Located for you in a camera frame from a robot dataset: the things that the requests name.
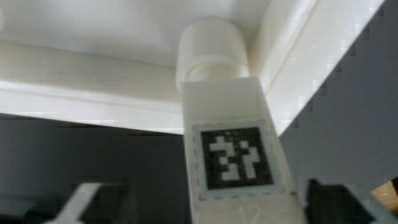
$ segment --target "sticker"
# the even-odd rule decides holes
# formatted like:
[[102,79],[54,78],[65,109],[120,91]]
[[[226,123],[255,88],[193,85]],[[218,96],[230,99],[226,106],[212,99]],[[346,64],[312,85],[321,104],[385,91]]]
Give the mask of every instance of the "sticker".
[[194,129],[205,195],[271,193],[282,190],[266,122],[203,125]]

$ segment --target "white cylindrical column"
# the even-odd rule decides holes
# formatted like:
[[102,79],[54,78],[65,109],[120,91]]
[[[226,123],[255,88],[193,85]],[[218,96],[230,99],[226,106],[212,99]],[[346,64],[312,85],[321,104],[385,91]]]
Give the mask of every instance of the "white cylindrical column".
[[179,77],[182,82],[250,76],[242,32],[221,18],[207,18],[187,27],[180,41]]

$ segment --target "gray wall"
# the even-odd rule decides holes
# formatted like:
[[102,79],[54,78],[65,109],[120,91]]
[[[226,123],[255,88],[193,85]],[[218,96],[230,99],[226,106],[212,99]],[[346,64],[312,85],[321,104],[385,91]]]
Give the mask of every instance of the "gray wall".
[[182,136],[141,136],[132,130],[74,128],[56,121],[3,118],[0,195],[40,199],[38,211],[52,213],[79,183],[129,179],[141,223],[184,223]]
[[310,178],[372,190],[398,176],[398,1],[337,67],[283,145],[301,190]]

